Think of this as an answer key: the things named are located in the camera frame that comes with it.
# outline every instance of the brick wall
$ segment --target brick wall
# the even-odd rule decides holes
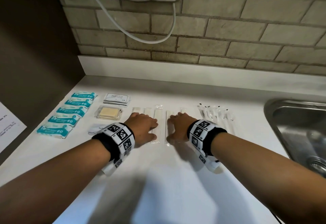
[[[180,0],[173,35],[157,45],[117,31],[94,0],[61,2],[84,55],[326,75],[326,0]],[[103,4],[142,39],[171,27],[171,4]]]

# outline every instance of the white paper sheet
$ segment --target white paper sheet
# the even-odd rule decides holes
[[[0,152],[24,129],[26,125],[0,102]]]

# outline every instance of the toothpaste packet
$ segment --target toothpaste packet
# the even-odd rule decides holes
[[[62,105],[57,112],[63,114],[75,114],[81,118],[85,115],[88,109],[84,106]]]
[[[76,125],[78,120],[80,119],[80,116],[75,114],[64,114],[64,113],[56,113],[50,119],[48,122],[51,123],[68,123],[72,125],[73,127]]]
[[[89,98],[91,100],[94,100],[97,96],[94,92],[83,92],[83,91],[77,91],[71,95],[72,97],[76,98]]]
[[[76,98],[71,97],[65,102],[65,105],[72,105],[72,106],[85,106],[87,109],[91,106],[93,100],[89,98]]]
[[[72,125],[70,124],[47,122],[41,125],[36,132],[41,135],[48,135],[55,138],[64,139],[71,130]]]

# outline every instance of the person's right hand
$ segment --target person's right hand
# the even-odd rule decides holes
[[[189,116],[186,113],[178,112],[177,115],[171,115],[168,119],[169,126],[174,125],[175,132],[169,135],[166,140],[170,143],[188,141],[187,130],[189,126],[197,119]]]

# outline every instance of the sink basin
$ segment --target sink basin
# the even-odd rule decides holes
[[[289,157],[326,178],[326,104],[269,101],[264,112]]]

